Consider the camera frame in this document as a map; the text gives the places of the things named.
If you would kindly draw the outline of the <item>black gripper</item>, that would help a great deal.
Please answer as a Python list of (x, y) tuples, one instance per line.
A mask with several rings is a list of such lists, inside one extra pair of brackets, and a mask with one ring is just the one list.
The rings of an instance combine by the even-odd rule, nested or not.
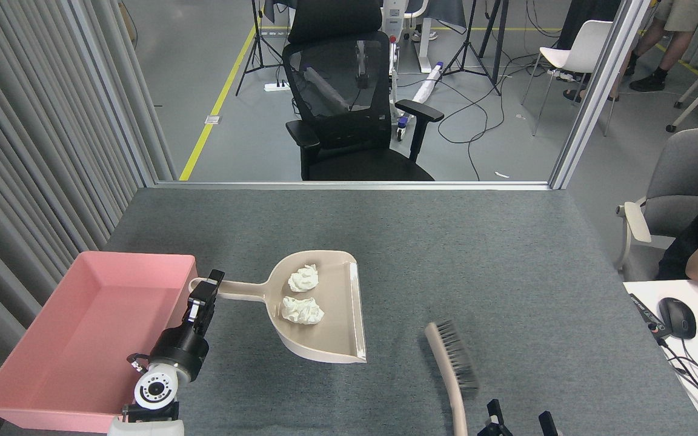
[(208, 278), (196, 278), (198, 282), (188, 297), (181, 326), (161, 333), (150, 351), (150, 364), (174, 365), (189, 383), (197, 379), (210, 350), (204, 336), (213, 318), (219, 285), (224, 276), (224, 271), (213, 269)]

